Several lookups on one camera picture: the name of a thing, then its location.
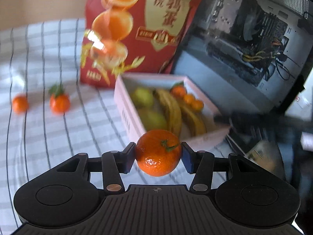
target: yellow banana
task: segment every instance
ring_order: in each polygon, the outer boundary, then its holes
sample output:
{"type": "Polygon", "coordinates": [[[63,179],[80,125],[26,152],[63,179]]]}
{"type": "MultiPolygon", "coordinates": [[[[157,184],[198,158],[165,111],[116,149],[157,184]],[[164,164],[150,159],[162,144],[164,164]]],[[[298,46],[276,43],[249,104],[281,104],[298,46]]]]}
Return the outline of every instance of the yellow banana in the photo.
{"type": "Polygon", "coordinates": [[[193,110],[182,100],[177,100],[177,102],[182,113],[183,121],[188,125],[192,137],[205,134],[207,129],[202,118],[196,115],[193,110]]]}
{"type": "Polygon", "coordinates": [[[168,131],[179,137],[182,130],[182,114],[176,99],[165,89],[156,89],[154,96],[162,106],[168,131]]]}

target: red snack package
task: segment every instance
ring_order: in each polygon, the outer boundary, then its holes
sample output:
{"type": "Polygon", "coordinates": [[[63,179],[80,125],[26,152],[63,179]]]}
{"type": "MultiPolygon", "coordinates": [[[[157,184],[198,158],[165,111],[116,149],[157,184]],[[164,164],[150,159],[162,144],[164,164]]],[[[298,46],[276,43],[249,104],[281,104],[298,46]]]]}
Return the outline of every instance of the red snack package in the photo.
{"type": "Polygon", "coordinates": [[[170,63],[201,0],[87,0],[80,80],[114,87],[124,72],[170,63]]]}

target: ribbed black surface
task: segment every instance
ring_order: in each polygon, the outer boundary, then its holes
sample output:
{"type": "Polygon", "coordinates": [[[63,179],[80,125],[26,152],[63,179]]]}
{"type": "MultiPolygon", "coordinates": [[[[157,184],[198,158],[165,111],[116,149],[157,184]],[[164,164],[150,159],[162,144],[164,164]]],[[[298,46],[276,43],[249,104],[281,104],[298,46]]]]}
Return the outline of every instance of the ribbed black surface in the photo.
{"type": "Polygon", "coordinates": [[[88,220],[63,229],[29,224],[14,235],[296,235],[292,226],[246,228],[223,217],[207,196],[194,195],[183,185],[132,185],[121,195],[108,196],[88,220]]]}

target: green fruit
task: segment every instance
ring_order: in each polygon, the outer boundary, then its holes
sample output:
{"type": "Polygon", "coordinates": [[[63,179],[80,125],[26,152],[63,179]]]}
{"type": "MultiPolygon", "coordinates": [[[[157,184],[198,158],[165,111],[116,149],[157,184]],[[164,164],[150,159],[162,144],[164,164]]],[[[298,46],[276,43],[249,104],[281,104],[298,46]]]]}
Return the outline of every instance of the green fruit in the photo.
{"type": "Polygon", "coordinates": [[[154,104],[153,94],[149,88],[137,87],[130,98],[136,108],[152,108],[154,104]]]}
{"type": "Polygon", "coordinates": [[[167,130],[166,119],[161,113],[143,108],[138,110],[138,114],[147,132],[156,129],[167,130]]]}

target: tablecloth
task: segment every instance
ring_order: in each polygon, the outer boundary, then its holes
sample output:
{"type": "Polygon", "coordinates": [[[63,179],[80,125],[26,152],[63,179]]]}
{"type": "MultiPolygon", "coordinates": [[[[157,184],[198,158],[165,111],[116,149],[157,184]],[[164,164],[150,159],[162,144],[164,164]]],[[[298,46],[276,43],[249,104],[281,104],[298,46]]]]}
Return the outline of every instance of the tablecloth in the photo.
{"type": "MultiPolygon", "coordinates": [[[[79,83],[83,19],[43,22],[0,32],[0,235],[21,225],[13,198],[24,183],[81,152],[89,157],[122,150],[129,140],[113,100],[113,90],[79,83]],[[49,108],[49,88],[62,83],[70,95],[71,109],[56,116],[49,108]],[[11,100],[25,93],[30,108],[12,112],[11,100]]],[[[205,149],[216,157],[231,152],[226,142],[205,149]]],[[[129,184],[186,184],[193,179],[180,162],[167,176],[155,178],[136,163],[127,175],[129,184]]],[[[225,173],[213,175],[212,188],[225,181],[225,173]]],[[[102,175],[91,180],[103,188],[102,175]]]]}

